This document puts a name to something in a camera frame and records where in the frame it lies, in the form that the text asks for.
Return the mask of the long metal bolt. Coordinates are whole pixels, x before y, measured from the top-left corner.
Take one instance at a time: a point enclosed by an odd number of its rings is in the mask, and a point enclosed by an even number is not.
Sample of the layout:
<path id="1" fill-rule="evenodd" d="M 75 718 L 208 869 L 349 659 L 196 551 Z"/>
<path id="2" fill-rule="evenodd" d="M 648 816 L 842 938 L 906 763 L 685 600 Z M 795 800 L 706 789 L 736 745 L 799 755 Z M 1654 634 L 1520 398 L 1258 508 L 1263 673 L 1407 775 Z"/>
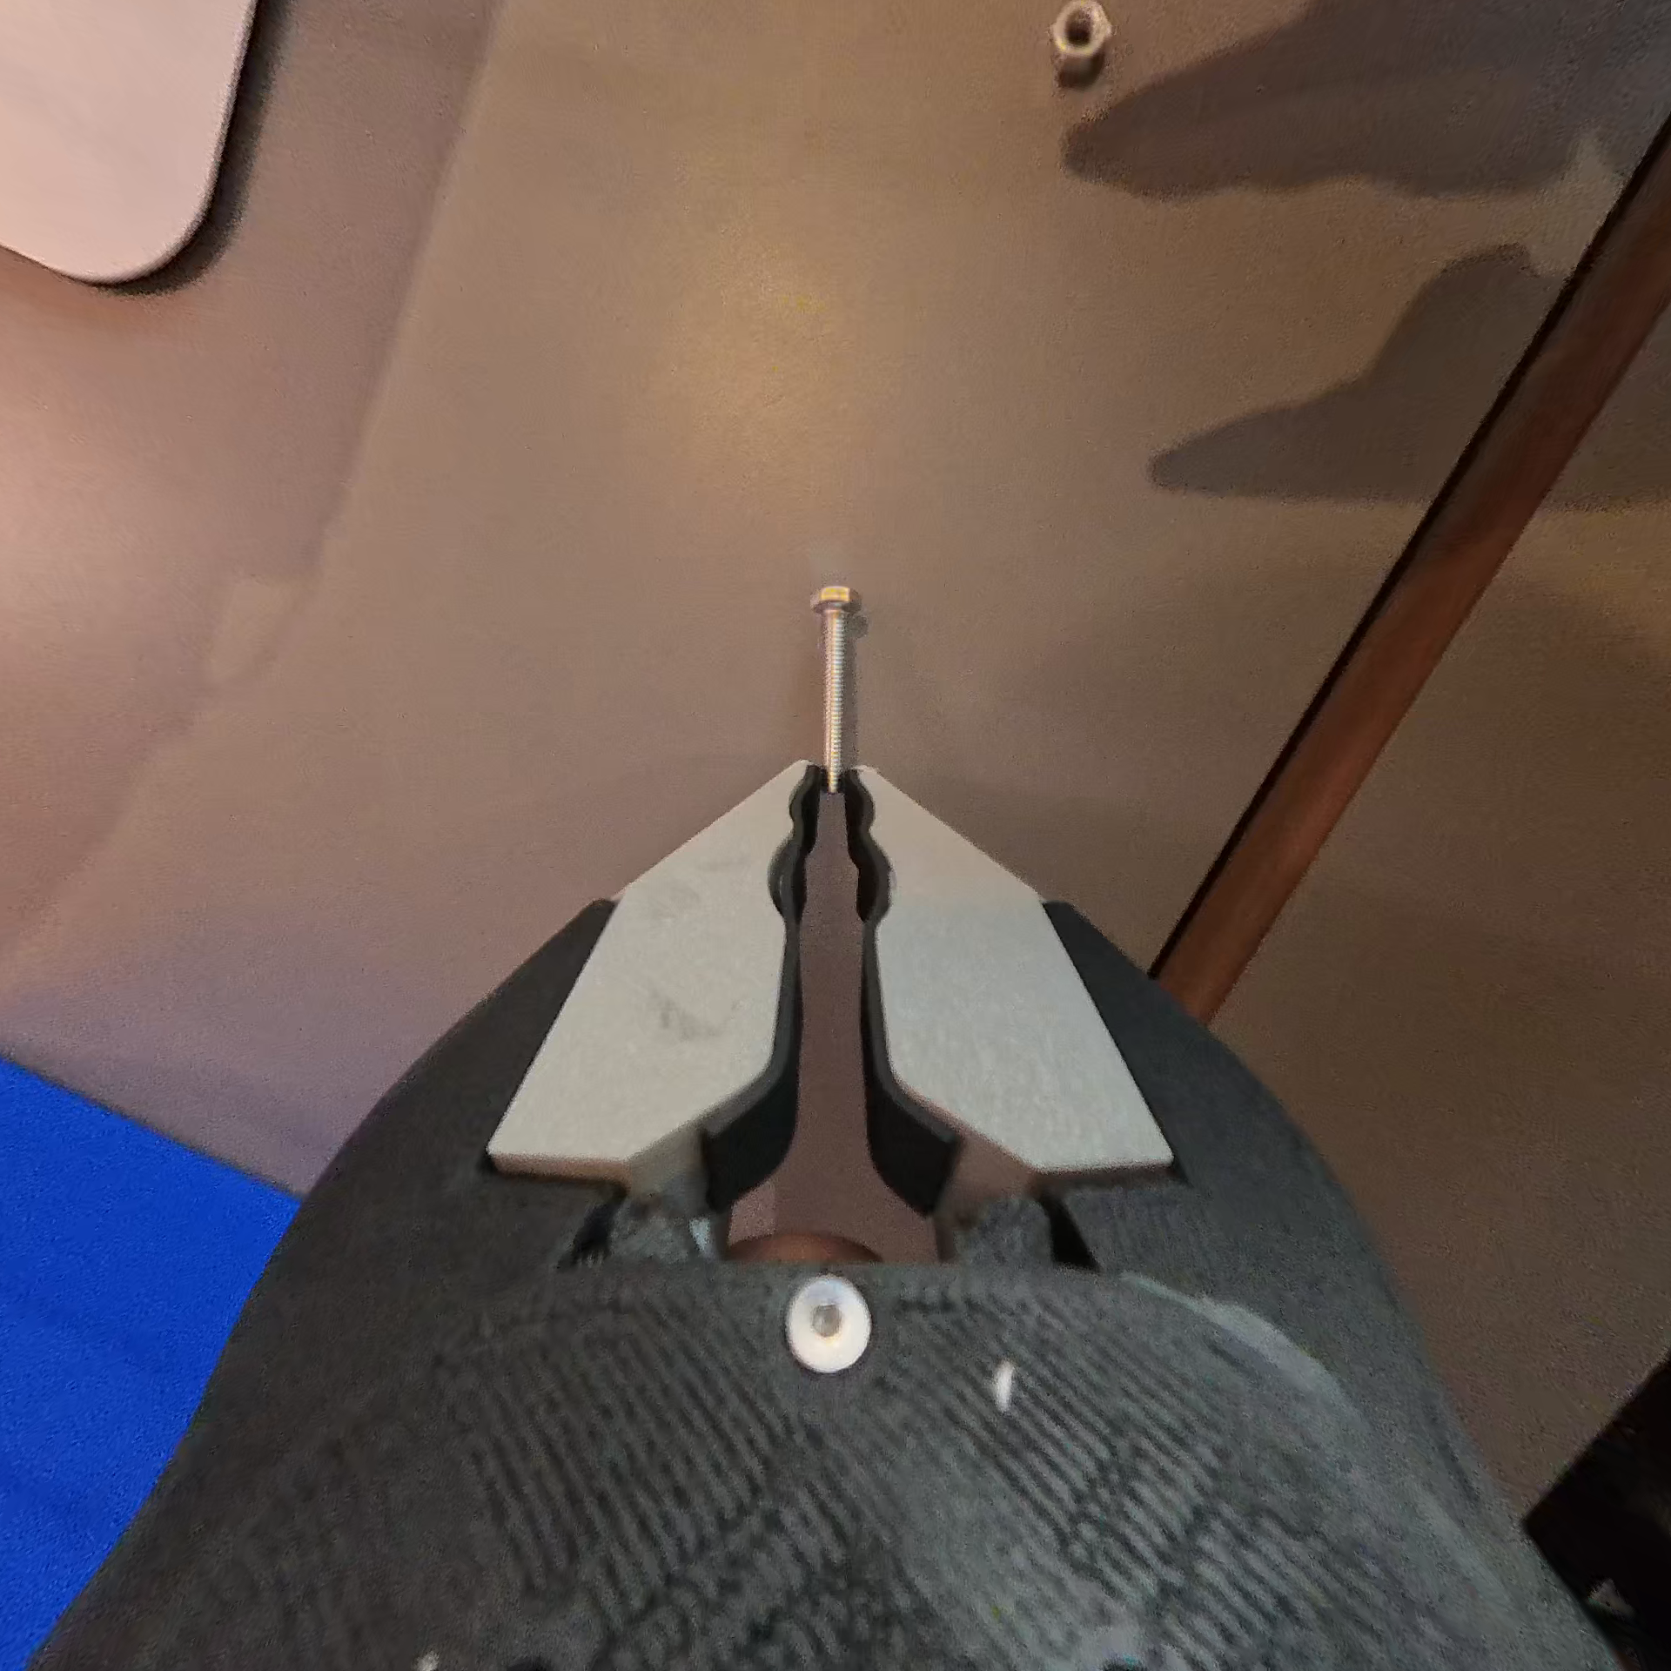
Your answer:
<path id="1" fill-rule="evenodd" d="M 820 587 L 810 600 L 820 624 L 820 759 L 828 794 L 838 794 L 850 769 L 852 645 L 863 620 L 861 596 L 844 583 Z"/>

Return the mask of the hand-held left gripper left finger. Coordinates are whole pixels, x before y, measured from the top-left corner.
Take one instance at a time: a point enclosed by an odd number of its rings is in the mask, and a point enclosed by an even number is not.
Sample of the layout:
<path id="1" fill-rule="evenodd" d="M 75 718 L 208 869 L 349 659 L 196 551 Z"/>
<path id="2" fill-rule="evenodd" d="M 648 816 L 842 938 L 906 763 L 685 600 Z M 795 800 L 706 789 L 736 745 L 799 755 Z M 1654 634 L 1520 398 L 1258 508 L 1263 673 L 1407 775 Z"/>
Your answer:
<path id="1" fill-rule="evenodd" d="M 508 1177 L 728 1214 L 797 1132 L 799 924 L 820 771 L 797 761 L 634 879 L 487 1147 Z"/>

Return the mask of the blue plastic bin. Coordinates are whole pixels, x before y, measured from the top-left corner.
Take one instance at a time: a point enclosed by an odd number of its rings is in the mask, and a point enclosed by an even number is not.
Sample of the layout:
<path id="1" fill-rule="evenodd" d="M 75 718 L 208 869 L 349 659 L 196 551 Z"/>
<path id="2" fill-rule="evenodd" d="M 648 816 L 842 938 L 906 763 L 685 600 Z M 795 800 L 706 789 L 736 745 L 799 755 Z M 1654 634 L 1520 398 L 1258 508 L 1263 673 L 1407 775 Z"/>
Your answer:
<path id="1" fill-rule="evenodd" d="M 2 1065 L 2 1665 L 110 1555 L 298 1198 Z"/>

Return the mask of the pale rounded board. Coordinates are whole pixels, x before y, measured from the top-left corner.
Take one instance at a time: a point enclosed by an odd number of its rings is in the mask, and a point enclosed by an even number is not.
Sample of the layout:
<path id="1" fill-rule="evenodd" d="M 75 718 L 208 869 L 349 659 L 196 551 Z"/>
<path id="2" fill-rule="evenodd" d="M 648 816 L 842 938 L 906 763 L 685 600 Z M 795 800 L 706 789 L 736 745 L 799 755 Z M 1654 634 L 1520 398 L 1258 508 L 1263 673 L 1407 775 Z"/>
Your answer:
<path id="1" fill-rule="evenodd" d="M 220 179 L 255 2 L 6 2 L 2 243 L 112 286 L 171 263 Z"/>

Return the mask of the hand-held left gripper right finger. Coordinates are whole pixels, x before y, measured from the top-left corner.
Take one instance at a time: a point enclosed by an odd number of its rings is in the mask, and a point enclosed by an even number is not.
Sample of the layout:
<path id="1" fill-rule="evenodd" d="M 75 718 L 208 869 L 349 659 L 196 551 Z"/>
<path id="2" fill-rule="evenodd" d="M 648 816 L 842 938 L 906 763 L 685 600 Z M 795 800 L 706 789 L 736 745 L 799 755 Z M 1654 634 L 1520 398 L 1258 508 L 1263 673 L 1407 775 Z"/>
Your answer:
<path id="1" fill-rule="evenodd" d="M 1171 1171 L 1044 898 L 875 769 L 848 773 L 846 814 L 867 1146 L 889 1191 L 954 1222 Z"/>

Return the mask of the brown wooden strip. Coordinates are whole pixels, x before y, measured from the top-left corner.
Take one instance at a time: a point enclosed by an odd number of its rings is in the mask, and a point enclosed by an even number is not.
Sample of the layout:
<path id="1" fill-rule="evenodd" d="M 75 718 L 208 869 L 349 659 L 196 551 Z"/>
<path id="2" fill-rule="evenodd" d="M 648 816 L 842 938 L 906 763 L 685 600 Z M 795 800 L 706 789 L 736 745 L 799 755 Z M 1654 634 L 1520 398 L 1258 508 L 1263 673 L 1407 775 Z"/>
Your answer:
<path id="1" fill-rule="evenodd" d="M 1669 304 L 1660 128 L 1152 963 L 1212 1022 Z"/>

